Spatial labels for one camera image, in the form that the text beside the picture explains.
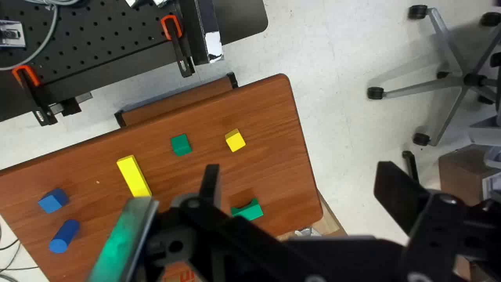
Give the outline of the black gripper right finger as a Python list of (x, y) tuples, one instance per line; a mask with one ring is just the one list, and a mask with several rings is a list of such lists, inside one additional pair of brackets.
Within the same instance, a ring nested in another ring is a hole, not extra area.
[(393, 161), (377, 163), (374, 197), (409, 236), (424, 233), (431, 194)]

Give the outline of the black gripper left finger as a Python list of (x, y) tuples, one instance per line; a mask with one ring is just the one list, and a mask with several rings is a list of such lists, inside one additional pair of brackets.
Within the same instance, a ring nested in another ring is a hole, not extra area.
[(218, 164), (208, 164), (205, 167), (199, 197), (208, 203), (213, 203), (215, 207), (221, 205), (221, 189), (219, 189), (219, 166)]

